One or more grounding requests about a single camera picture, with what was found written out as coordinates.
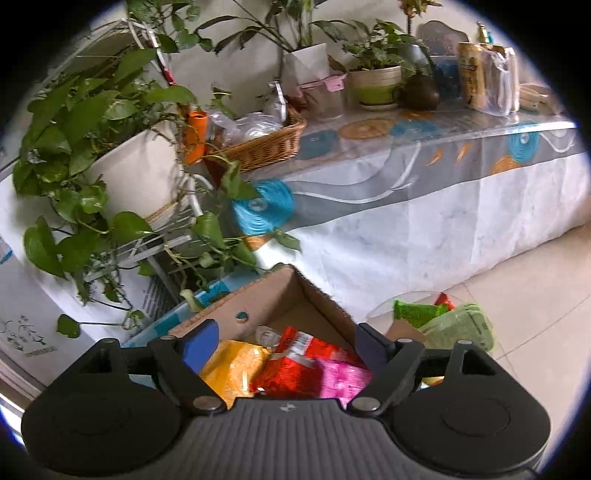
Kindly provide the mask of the orange yellow snack bag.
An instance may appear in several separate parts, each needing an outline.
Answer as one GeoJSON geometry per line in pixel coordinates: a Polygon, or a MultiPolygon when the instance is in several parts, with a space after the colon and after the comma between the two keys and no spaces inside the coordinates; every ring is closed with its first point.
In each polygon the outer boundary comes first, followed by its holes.
{"type": "Polygon", "coordinates": [[[250,398],[252,379],[263,369],[270,350],[252,343],[221,340],[199,377],[231,408],[236,398],[250,398]]]}

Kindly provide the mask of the pink white Amerza packet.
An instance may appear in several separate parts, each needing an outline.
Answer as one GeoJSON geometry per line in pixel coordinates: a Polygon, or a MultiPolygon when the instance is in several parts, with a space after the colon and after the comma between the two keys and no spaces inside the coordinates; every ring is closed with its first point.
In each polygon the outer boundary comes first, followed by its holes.
{"type": "Polygon", "coordinates": [[[318,397],[335,398],[346,406],[372,380],[372,373],[363,367],[335,360],[318,359],[322,380],[318,397]]]}

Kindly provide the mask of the red snack packet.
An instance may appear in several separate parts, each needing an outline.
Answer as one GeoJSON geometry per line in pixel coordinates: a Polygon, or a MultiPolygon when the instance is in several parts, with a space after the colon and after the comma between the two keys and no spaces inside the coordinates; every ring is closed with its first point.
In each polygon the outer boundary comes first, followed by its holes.
{"type": "Polygon", "coordinates": [[[366,368],[353,351],[287,327],[263,369],[252,379],[249,390],[273,399],[335,399],[318,397],[322,380],[318,359],[366,368]]]}

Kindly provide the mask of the green bag on floor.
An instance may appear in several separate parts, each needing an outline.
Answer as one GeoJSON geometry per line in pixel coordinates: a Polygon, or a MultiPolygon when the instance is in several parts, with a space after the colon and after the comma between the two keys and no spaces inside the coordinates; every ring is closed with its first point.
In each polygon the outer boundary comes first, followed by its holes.
{"type": "Polygon", "coordinates": [[[461,340],[473,342],[485,352],[495,347],[492,325],[473,302],[451,309],[446,304],[418,304],[394,300],[394,320],[405,320],[425,337],[430,349],[451,349],[461,340]]]}

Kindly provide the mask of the blue checkered tablecloth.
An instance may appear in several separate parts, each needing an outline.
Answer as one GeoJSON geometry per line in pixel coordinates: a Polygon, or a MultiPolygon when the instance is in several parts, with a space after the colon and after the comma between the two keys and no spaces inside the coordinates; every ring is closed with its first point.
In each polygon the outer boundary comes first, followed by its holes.
{"type": "MultiPolygon", "coordinates": [[[[202,307],[209,307],[215,301],[232,293],[253,280],[259,278],[259,273],[254,270],[246,268],[238,268],[238,270],[224,276],[221,280],[215,280],[208,286],[207,290],[199,290],[194,294],[194,299],[202,307]]],[[[139,334],[127,340],[124,348],[128,347],[142,347],[147,343],[162,335],[166,335],[169,330],[181,324],[185,320],[194,316],[194,313],[189,310],[189,306],[185,301],[182,301],[177,306],[160,316],[155,322],[150,324],[139,334]]]]}

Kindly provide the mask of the white metal plant stand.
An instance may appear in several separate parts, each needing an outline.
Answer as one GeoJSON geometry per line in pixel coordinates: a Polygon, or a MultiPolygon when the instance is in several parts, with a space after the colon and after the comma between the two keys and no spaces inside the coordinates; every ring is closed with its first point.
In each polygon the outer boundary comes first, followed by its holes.
{"type": "Polygon", "coordinates": [[[112,302],[123,300],[119,273],[152,270],[151,245],[172,223],[186,222],[197,200],[192,168],[207,153],[211,119],[166,63],[168,39],[132,18],[117,25],[134,44],[117,62],[119,95],[105,112],[98,138],[101,154],[86,175],[105,183],[101,214],[110,229],[108,248],[97,253],[83,280],[99,282],[112,302]]]}

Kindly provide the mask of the open cardboard milk box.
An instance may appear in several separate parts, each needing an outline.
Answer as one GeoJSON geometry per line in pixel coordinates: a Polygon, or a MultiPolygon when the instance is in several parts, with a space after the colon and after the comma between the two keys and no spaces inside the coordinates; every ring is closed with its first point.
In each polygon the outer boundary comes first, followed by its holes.
{"type": "Polygon", "coordinates": [[[222,297],[156,342],[180,353],[204,330],[204,348],[210,355],[221,340],[253,340],[260,326],[279,333],[293,327],[351,353],[355,351],[356,324],[351,316],[291,265],[222,297]]]}

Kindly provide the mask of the white box with green print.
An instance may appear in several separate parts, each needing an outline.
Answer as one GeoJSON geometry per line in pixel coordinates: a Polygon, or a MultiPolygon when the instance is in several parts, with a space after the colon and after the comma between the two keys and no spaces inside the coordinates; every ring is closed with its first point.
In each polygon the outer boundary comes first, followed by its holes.
{"type": "Polygon", "coordinates": [[[83,306],[75,284],[37,269],[26,258],[23,235],[39,216],[60,221],[43,198],[17,196],[10,176],[1,181],[1,350],[32,383],[45,387],[101,338],[125,343],[174,306],[161,280],[124,270],[121,281],[135,310],[145,315],[137,328],[119,326],[125,312],[99,303],[83,306]]]}

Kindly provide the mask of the patterned white table cover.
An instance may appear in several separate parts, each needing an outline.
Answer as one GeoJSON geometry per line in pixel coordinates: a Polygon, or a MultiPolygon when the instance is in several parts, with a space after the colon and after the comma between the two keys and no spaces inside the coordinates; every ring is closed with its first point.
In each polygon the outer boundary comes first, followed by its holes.
{"type": "Polygon", "coordinates": [[[354,111],[311,122],[238,201],[259,265],[297,267],[356,320],[440,290],[590,216],[590,150],[562,116],[354,111]]]}

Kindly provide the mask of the green pothos plant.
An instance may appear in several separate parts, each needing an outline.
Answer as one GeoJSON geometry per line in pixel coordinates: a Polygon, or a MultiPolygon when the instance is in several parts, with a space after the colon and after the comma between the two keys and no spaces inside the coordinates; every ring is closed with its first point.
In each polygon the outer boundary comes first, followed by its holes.
{"type": "Polygon", "coordinates": [[[43,325],[70,340],[92,325],[91,304],[117,310],[107,330],[138,329],[144,313],[126,297],[116,253],[153,236],[152,215],[197,192],[190,166],[224,168],[221,202],[257,200],[262,191],[193,126],[190,90],[144,76],[154,49],[130,51],[71,74],[33,101],[32,121],[1,198],[1,230],[17,248],[53,309],[43,325]]]}

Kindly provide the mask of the wicker basket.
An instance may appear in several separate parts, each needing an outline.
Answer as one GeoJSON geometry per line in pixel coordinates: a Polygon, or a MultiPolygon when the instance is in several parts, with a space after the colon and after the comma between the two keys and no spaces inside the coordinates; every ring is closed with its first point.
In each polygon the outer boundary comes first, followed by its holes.
{"type": "Polygon", "coordinates": [[[269,135],[221,149],[221,155],[238,162],[242,173],[290,160],[300,152],[301,134],[308,122],[294,109],[287,106],[287,126],[269,135]]]}

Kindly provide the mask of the dark brown teapot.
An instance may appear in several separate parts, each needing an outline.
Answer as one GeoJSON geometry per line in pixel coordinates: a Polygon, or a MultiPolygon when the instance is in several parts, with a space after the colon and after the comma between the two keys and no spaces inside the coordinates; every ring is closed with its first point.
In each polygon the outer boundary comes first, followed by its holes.
{"type": "Polygon", "coordinates": [[[399,103],[411,110],[435,110],[440,103],[435,80],[421,72],[411,76],[402,87],[399,103]]]}

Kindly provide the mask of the green striped plant pot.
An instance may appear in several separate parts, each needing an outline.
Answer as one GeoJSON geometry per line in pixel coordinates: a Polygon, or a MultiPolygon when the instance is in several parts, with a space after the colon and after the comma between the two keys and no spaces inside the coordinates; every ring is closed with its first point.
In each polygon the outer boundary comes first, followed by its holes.
{"type": "Polygon", "coordinates": [[[353,96],[362,108],[384,111],[398,106],[394,94],[403,82],[401,66],[352,71],[348,79],[353,96]]]}

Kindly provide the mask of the white square plant pot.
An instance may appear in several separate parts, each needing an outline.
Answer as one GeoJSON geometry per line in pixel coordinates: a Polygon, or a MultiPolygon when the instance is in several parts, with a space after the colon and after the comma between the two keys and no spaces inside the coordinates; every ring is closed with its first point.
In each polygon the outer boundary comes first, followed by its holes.
{"type": "Polygon", "coordinates": [[[325,79],[331,75],[327,45],[318,43],[294,52],[283,53],[281,84],[289,91],[298,85],[325,79]]]}

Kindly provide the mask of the gold beverage can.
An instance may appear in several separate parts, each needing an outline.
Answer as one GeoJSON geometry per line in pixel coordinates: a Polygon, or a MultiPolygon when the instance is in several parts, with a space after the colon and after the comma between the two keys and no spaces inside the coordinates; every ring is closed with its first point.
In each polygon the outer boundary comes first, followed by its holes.
{"type": "Polygon", "coordinates": [[[464,100],[471,109],[483,111],[487,106],[484,49],[478,44],[460,42],[458,66],[464,100]]]}

